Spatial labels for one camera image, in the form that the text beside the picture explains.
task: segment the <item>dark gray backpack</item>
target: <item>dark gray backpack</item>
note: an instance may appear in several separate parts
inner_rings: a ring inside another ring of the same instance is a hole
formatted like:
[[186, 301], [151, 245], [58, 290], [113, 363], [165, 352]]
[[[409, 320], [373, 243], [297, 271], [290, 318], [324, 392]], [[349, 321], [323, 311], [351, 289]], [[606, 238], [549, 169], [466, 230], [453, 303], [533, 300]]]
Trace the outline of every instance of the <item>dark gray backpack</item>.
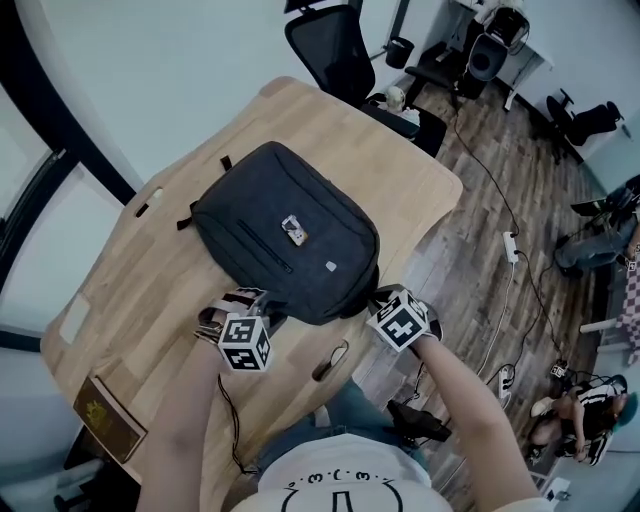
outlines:
[[228, 172], [191, 205], [190, 220], [225, 272], [309, 324], [362, 311], [377, 288], [380, 240], [358, 205], [277, 142], [233, 167], [222, 161]]

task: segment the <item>checkered fabric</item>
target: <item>checkered fabric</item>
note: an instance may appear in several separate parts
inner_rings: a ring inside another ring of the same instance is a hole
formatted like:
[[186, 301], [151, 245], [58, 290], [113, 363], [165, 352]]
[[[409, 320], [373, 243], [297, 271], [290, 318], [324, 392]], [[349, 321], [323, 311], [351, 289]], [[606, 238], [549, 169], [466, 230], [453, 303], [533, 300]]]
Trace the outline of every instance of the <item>checkered fabric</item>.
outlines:
[[640, 271], [627, 270], [627, 286], [625, 289], [622, 314], [616, 321], [616, 327], [624, 327], [629, 334], [629, 341], [634, 350], [629, 356], [629, 364], [640, 360]]

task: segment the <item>brown book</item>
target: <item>brown book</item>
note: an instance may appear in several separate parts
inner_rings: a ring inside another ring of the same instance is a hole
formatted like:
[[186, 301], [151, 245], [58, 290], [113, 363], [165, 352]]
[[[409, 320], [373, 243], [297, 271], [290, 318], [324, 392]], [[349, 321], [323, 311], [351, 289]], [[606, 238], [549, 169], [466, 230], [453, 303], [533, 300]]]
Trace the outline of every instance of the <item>brown book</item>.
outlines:
[[120, 464], [126, 462], [147, 433], [98, 377], [87, 377], [73, 403], [89, 431]]

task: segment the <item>speaker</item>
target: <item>speaker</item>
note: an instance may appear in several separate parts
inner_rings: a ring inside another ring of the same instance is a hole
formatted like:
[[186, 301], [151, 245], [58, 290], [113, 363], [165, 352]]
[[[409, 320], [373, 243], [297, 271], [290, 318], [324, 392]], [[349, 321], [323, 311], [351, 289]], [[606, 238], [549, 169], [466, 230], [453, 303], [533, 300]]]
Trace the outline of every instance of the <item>speaker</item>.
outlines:
[[481, 82], [493, 80], [509, 54], [508, 48], [487, 34], [480, 34], [471, 49], [467, 70]]

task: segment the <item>wooden table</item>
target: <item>wooden table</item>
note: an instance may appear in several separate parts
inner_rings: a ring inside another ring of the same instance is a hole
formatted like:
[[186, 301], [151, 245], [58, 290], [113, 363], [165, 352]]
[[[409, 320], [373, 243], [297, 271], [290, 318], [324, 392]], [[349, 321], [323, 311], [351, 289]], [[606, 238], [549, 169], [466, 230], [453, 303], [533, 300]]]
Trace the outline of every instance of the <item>wooden table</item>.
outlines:
[[[148, 428], [193, 347], [198, 311], [235, 286], [196, 231], [177, 231], [175, 223], [223, 174], [220, 158], [229, 155], [237, 162], [270, 140], [302, 156], [371, 217], [380, 233], [383, 284], [401, 280], [416, 244], [462, 192], [457, 177], [383, 125], [315, 87], [275, 79], [228, 126], [156, 175], [123, 210], [78, 291], [90, 309], [73, 342], [60, 334], [73, 301], [49, 325], [42, 354], [69, 402], [94, 372]], [[148, 208], [136, 217], [145, 203]], [[371, 341], [364, 321], [364, 313], [321, 327], [289, 319], [272, 340], [275, 360], [268, 373], [224, 377], [240, 415], [239, 453], [245, 461], [343, 385]], [[342, 339], [350, 349], [326, 380], [315, 382], [312, 371]], [[238, 475], [232, 439], [229, 411], [217, 397], [205, 446], [202, 510], [218, 510]], [[138, 481], [144, 452], [143, 442], [124, 464]]]

